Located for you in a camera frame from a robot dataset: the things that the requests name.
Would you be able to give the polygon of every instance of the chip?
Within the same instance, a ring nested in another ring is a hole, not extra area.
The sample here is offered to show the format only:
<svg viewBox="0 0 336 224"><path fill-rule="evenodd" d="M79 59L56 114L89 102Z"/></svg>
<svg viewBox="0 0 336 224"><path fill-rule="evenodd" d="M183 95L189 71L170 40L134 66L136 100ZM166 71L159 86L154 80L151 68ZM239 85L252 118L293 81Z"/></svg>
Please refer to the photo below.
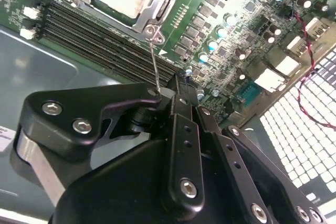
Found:
<svg viewBox="0 0 336 224"><path fill-rule="evenodd" d="M219 0L205 0L205 1L207 1L212 6L216 6L218 4L218 2L219 2Z"/></svg>
<svg viewBox="0 0 336 224"><path fill-rule="evenodd" d="M252 36L252 35L249 35L246 38L246 41L249 42L249 43L251 43L253 40L254 40L254 36Z"/></svg>
<svg viewBox="0 0 336 224"><path fill-rule="evenodd" d="M198 76L200 73L201 73L201 71L197 68L195 68L194 71L193 71L194 76Z"/></svg>
<svg viewBox="0 0 336 224"><path fill-rule="evenodd" d="M187 52L186 52L186 54L187 54L187 55L192 55L193 52L191 52L191 51L188 49Z"/></svg>
<svg viewBox="0 0 336 224"><path fill-rule="evenodd" d="M220 75L217 77L219 80L223 80L225 79L226 74L224 74L223 72L220 73Z"/></svg>
<svg viewBox="0 0 336 224"><path fill-rule="evenodd" d="M210 23L205 23L204 26L205 26L206 28L208 28L208 29L211 28L211 24L210 24Z"/></svg>
<svg viewBox="0 0 336 224"><path fill-rule="evenodd" d="M206 5L202 5L202 7L199 9L199 12L203 14L205 17L209 17L210 14L212 13L211 9Z"/></svg>
<svg viewBox="0 0 336 224"><path fill-rule="evenodd" d="M186 47L190 47L193 41L185 36L183 36L180 40L180 43Z"/></svg>
<svg viewBox="0 0 336 224"><path fill-rule="evenodd" d="M187 28L186 33L192 38L196 38L198 35L198 31L191 26Z"/></svg>
<svg viewBox="0 0 336 224"><path fill-rule="evenodd" d="M175 47L174 51L175 51L175 53L177 53L178 55L181 55L181 56L185 55L185 52L186 52L186 50L183 47L180 47L180 46Z"/></svg>
<svg viewBox="0 0 336 224"><path fill-rule="evenodd" d="M225 4L224 4L222 1L220 1L220 2L218 3L218 6L219 6L220 8L224 8Z"/></svg>
<svg viewBox="0 0 336 224"><path fill-rule="evenodd" d="M192 44L191 44L193 47L198 47L199 46L199 43L197 41L194 41Z"/></svg>
<svg viewBox="0 0 336 224"><path fill-rule="evenodd" d="M230 90L230 91L233 91L235 88L236 88L236 86L234 86L234 84L232 84L232 83L229 83L229 84L226 86L226 89L228 89L228 90Z"/></svg>
<svg viewBox="0 0 336 224"><path fill-rule="evenodd" d="M199 33L198 36L199 36L199 38L205 38L205 34L204 33Z"/></svg>
<svg viewBox="0 0 336 224"><path fill-rule="evenodd" d="M245 9L247 9L249 12L253 12L255 8L256 5L252 2L248 2L247 5L245 6Z"/></svg>
<svg viewBox="0 0 336 224"><path fill-rule="evenodd" d="M220 47L218 50L218 55L219 56L224 56L226 54L226 50L223 47Z"/></svg>
<svg viewBox="0 0 336 224"><path fill-rule="evenodd" d="M198 17L198 16L195 16L192 23L195 25L195 26L198 26L198 27L203 27L204 26L204 23L205 23L205 20L202 19L201 17Z"/></svg>
<svg viewBox="0 0 336 224"><path fill-rule="evenodd" d="M214 13L214 12L211 13L211 16L212 16L213 18L218 18L218 14L217 14L217 13Z"/></svg>

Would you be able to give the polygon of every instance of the perforated metal panel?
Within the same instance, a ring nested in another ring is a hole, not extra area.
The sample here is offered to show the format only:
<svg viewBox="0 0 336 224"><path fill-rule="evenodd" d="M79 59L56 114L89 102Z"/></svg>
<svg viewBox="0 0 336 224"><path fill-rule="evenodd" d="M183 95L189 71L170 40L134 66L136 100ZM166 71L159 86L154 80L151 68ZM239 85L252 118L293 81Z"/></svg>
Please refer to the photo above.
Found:
<svg viewBox="0 0 336 224"><path fill-rule="evenodd" d="M301 104L315 119L336 123L336 50L317 65L302 87ZM289 178L307 198L324 203L336 196L336 133L300 111L300 82L261 118Z"/></svg>

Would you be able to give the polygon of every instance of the white connector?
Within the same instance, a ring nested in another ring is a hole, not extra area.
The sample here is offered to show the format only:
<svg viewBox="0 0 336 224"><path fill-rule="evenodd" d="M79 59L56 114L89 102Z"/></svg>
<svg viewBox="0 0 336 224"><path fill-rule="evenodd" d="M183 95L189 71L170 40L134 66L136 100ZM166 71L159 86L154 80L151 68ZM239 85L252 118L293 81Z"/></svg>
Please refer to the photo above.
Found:
<svg viewBox="0 0 336 224"><path fill-rule="evenodd" d="M24 37L25 39L33 39L36 35L36 31L34 29L26 29L21 28L20 36Z"/></svg>
<svg viewBox="0 0 336 224"><path fill-rule="evenodd" d="M23 14L30 19L37 19L40 14L40 10L37 8L25 6L23 8Z"/></svg>

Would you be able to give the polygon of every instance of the red and black wire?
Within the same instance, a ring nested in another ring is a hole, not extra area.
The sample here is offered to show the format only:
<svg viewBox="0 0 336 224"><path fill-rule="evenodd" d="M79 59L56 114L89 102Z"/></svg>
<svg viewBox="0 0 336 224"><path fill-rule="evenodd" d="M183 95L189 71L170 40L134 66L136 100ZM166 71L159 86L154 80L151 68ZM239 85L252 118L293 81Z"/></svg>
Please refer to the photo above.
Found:
<svg viewBox="0 0 336 224"><path fill-rule="evenodd" d="M301 90L302 90L302 87L303 85L305 84L305 82L307 80L310 79L310 77L315 73L315 66L316 66L316 62L314 60L314 57L313 57L313 52L311 50L311 42L309 41L308 39L308 34L307 34L307 31L306 31L306 23L302 20L302 18L299 16L298 13L294 13L294 16L295 18L297 19L297 21L302 25L302 30L304 32L304 39L307 43L307 52L309 54L309 57L310 57L310 63L311 63L311 66L310 66L310 69L308 70L308 72L305 74L305 76L301 79L301 83L300 83L300 86L298 88L298 97L297 97L297 101L299 103L299 108L300 110L312 121L314 121L316 124L320 124L324 127L328 127L328 128L332 128L334 130L336 130L336 126L330 124L330 123L323 123L323 122L320 122L319 120L315 119L312 115L309 114L309 112L304 108L304 106L301 104Z"/></svg>

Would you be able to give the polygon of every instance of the motherboard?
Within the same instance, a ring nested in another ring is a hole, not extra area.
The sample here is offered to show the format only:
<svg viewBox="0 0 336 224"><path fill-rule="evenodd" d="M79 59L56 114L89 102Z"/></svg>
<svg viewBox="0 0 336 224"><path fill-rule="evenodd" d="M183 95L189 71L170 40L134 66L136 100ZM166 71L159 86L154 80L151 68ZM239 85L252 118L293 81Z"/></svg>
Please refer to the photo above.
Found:
<svg viewBox="0 0 336 224"><path fill-rule="evenodd" d="M181 74L219 123L241 124L308 69L305 32L321 57L332 49L335 2L0 0L0 24L121 82L155 84L151 43L161 85Z"/></svg>

